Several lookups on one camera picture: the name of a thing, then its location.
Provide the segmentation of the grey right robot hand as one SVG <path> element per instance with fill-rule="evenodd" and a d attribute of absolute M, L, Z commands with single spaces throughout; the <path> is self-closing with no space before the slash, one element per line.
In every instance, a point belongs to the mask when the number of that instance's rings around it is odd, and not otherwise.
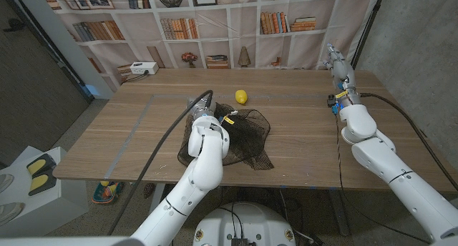
<path fill-rule="evenodd" d="M 328 43 L 326 48 L 328 56 L 323 63 L 331 71 L 333 85 L 340 92 L 347 92 L 346 98 L 349 104 L 360 104 L 361 100 L 356 92 L 354 68 L 335 46 Z"/>

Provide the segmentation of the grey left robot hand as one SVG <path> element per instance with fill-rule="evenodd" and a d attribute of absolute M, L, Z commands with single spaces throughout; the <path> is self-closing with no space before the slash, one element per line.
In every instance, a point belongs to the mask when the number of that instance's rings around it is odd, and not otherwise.
<path fill-rule="evenodd" d="M 192 117 L 193 121 L 205 117 L 215 119 L 215 110 L 216 110 L 216 103 L 213 100 L 210 100 L 210 106 L 207 107 L 206 104 L 208 103 L 207 98 L 202 98 L 192 106 L 195 98 L 188 98 L 187 99 L 187 108 L 189 108 L 189 115 Z"/>

